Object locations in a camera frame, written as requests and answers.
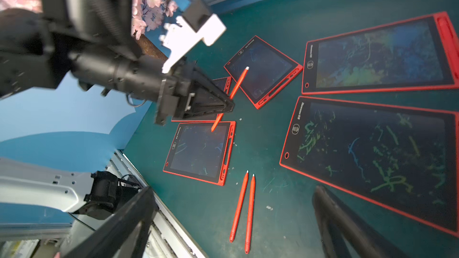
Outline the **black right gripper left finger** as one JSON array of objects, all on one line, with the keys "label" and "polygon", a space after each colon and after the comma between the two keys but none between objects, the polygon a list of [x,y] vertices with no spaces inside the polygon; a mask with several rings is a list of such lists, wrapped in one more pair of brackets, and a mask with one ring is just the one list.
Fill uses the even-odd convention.
[{"label": "black right gripper left finger", "polygon": [[154,191],[144,188],[66,258],[141,258],[158,212]]}]

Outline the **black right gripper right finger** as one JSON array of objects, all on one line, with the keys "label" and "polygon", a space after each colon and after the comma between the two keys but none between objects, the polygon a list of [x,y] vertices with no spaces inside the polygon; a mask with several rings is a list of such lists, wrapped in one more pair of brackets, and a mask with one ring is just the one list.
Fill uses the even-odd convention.
[{"label": "black right gripper right finger", "polygon": [[349,258],[350,244],[361,258],[406,258],[351,208],[322,185],[315,187],[312,203],[327,258]]}]

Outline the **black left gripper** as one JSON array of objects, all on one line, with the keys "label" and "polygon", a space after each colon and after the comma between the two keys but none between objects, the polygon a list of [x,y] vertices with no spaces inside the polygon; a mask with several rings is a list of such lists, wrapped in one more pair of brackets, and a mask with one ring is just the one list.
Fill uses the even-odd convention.
[{"label": "black left gripper", "polygon": [[184,118],[232,112],[235,103],[197,67],[197,61],[181,58],[168,73],[164,62],[154,59],[154,122],[165,125],[168,117],[184,112]]}]

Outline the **red tablet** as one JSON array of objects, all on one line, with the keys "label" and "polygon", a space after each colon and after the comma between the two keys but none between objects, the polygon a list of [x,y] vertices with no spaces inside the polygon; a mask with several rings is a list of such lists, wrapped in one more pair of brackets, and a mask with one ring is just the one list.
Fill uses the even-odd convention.
[{"label": "red tablet", "polygon": [[[225,94],[229,94],[231,82],[232,82],[232,78],[230,76],[213,80],[213,83],[217,87],[219,87]],[[207,114],[207,115],[200,116],[200,117],[185,118],[185,119],[173,117],[171,119],[171,122],[193,122],[193,121],[209,122],[209,121],[214,121],[216,117],[217,117],[217,114],[210,114],[210,115]]]},{"label": "red tablet", "polygon": [[280,165],[459,234],[457,112],[301,96]]},{"label": "red tablet", "polygon": [[213,185],[224,186],[228,174],[235,121],[218,124],[179,123],[163,171]]},{"label": "red tablet", "polygon": [[446,12],[309,41],[302,95],[459,87],[459,37]]},{"label": "red tablet", "polygon": [[246,68],[249,70],[240,88],[256,109],[262,108],[304,69],[258,36],[251,38],[224,65],[234,81]]}]

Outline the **red stylus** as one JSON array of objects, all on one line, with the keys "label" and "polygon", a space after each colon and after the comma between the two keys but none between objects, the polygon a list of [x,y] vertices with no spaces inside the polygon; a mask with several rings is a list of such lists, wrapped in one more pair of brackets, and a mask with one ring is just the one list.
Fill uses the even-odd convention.
[{"label": "red stylus", "polygon": [[241,213],[243,201],[245,198],[245,192],[246,192],[248,180],[249,180],[249,171],[247,170],[244,176],[244,179],[243,179],[243,183],[241,184],[241,190],[240,190],[240,195],[239,195],[239,199],[237,203],[237,208],[235,209],[235,215],[234,215],[233,224],[232,224],[231,232],[230,232],[230,242],[233,242],[235,239],[235,235],[237,232],[237,227],[238,227],[239,219],[240,219],[240,213]]},{"label": "red stylus", "polygon": [[[246,67],[245,70],[242,72],[242,74],[240,75],[235,87],[233,88],[231,94],[230,94],[230,99],[233,100],[235,94],[237,93],[238,89],[240,88],[240,85],[242,84],[243,80],[245,79],[247,73],[248,73],[248,70],[250,69],[250,67]],[[217,117],[216,117],[216,120],[215,122],[213,123],[212,127],[211,127],[211,132],[214,132],[215,129],[217,128],[218,124],[220,123],[222,117],[223,117],[223,113],[220,113]]]},{"label": "red stylus", "polygon": [[252,175],[251,188],[249,195],[249,206],[247,211],[247,225],[246,225],[246,237],[245,237],[245,253],[249,254],[251,250],[251,239],[252,239],[252,227],[253,227],[253,211],[255,204],[255,189],[256,189],[256,178]]}]

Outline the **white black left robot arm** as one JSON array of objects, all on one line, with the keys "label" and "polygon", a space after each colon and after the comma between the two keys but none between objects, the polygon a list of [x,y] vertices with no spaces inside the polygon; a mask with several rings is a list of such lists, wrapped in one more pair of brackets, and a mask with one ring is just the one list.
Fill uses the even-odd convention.
[{"label": "white black left robot arm", "polygon": [[186,53],[212,45],[226,30],[203,0],[192,0],[174,24],[163,25],[162,61],[131,36],[132,0],[41,0],[42,12],[1,12],[1,98],[30,88],[56,89],[73,74],[83,90],[95,85],[157,104],[155,123],[233,111],[234,102]]}]

